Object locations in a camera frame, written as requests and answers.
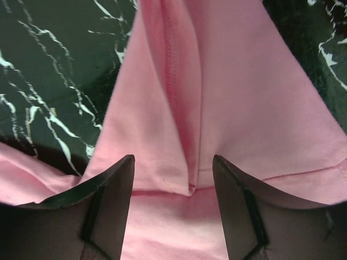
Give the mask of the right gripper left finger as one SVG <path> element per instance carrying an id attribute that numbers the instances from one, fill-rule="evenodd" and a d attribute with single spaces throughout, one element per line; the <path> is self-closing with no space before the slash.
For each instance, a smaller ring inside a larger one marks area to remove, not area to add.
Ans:
<path id="1" fill-rule="evenodd" d="M 119 259 L 133 155 L 41 203 L 1 204 L 1 259 Z"/>

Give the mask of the pink t shirt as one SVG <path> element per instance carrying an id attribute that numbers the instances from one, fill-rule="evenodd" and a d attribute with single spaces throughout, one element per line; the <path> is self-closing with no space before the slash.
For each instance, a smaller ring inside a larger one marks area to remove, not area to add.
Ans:
<path id="1" fill-rule="evenodd" d="M 45 199 L 133 155 L 119 259 L 229 259 L 222 156 L 313 202 L 346 202 L 346 134 L 260 1 L 140 1 L 82 176 L 1 144 L 1 204 Z"/>

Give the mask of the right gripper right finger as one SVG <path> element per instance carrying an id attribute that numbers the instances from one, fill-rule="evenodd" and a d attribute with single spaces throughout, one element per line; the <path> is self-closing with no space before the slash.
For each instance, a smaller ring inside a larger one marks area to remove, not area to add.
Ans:
<path id="1" fill-rule="evenodd" d="M 219 155 L 213 177 L 229 259 L 346 259 L 346 202 L 293 196 Z"/>

